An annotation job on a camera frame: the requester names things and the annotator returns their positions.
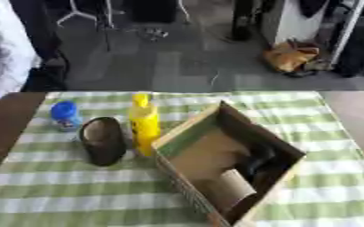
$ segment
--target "tablecloth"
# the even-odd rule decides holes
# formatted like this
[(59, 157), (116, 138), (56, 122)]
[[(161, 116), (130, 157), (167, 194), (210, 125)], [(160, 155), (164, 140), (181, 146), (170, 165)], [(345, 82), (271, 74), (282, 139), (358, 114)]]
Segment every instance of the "tablecloth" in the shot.
[[(0, 166), (0, 226), (207, 226), (153, 162), (128, 151), (92, 166), (75, 132), (51, 125), (51, 105), (69, 99), (84, 121), (114, 116), (126, 129), (131, 94), (48, 94)], [(153, 93), (162, 132), (221, 99), (307, 153), (256, 226), (364, 226), (364, 154), (317, 92)]]

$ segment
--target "gray carpet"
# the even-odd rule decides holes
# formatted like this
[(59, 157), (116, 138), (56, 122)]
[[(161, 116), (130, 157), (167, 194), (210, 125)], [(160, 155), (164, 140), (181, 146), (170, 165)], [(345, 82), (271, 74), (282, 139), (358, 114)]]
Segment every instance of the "gray carpet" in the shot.
[(222, 40), (230, 27), (231, 6), (225, 0), (185, 0), (193, 23), (183, 15), (162, 26), (170, 35), (150, 42), (137, 35), (139, 25), (116, 16), (120, 29), (103, 33), (92, 21), (72, 19), (59, 28), (63, 49), (72, 62), (71, 90), (154, 90), (216, 92), (231, 90), (364, 90), (364, 77), (339, 78), (323, 73), (291, 79), (275, 73), (260, 59), (260, 35), (246, 43)]

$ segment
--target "yellow plastic bottle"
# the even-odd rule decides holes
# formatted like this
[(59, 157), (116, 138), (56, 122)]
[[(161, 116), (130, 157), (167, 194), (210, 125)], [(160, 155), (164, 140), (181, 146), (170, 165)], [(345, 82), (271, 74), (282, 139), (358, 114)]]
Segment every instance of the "yellow plastic bottle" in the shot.
[(129, 115), (134, 143), (140, 153), (151, 156), (151, 144), (160, 136), (157, 107), (149, 102), (147, 94), (135, 94), (132, 99)]

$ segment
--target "person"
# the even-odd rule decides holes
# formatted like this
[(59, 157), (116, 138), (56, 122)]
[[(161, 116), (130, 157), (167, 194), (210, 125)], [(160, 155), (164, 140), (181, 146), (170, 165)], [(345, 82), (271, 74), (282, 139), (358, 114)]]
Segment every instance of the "person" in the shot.
[(18, 92), (40, 59), (9, 0), (0, 0), (0, 98)]

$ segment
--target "blue container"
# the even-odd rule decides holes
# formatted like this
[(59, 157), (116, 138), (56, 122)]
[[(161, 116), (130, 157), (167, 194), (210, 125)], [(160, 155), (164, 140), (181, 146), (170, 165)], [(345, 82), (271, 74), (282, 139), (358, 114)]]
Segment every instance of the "blue container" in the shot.
[(74, 131), (82, 124), (77, 106), (72, 101), (55, 104), (51, 109), (51, 117), (61, 131)]

